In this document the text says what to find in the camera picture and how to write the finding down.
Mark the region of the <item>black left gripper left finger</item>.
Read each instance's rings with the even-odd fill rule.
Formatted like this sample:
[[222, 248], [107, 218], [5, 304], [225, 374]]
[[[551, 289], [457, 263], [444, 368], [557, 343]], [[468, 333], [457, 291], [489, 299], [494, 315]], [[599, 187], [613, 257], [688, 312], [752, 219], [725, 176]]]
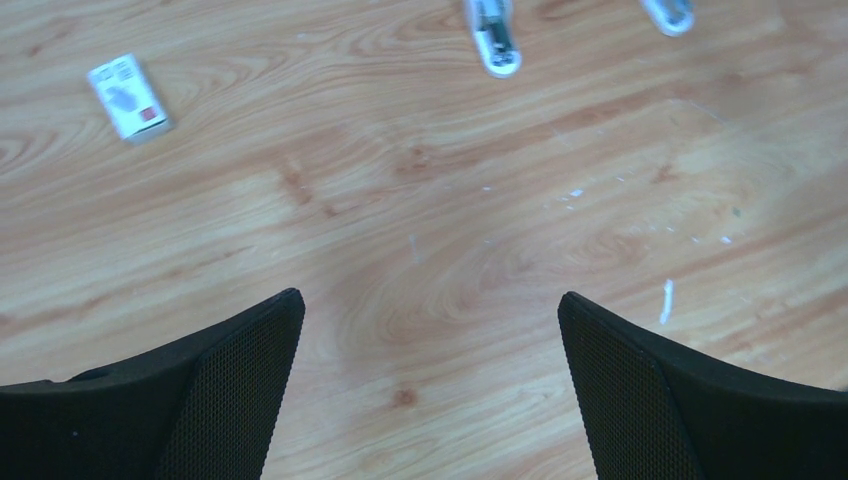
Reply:
[[305, 317], [286, 289], [66, 381], [1, 389], [5, 479], [258, 479]]

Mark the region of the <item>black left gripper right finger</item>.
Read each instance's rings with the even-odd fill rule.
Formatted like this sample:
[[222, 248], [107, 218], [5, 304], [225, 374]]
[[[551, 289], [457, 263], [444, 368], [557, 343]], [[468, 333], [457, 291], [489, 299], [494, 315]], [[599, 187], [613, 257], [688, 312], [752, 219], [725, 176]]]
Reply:
[[843, 479], [847, 396], [746, 370], [575, 292], [558, 319], [601, 479]]

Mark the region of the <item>grey white stapler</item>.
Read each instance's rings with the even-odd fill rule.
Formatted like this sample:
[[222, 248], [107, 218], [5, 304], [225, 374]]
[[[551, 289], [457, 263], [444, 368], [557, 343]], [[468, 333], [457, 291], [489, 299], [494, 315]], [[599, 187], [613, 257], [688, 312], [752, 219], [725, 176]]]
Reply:
[[484, 70], [498, 79], [513, 76], [522, 63], [522, 54], [511, 31], [513, 2], [465, 0], [463, 5], [471, 39]]

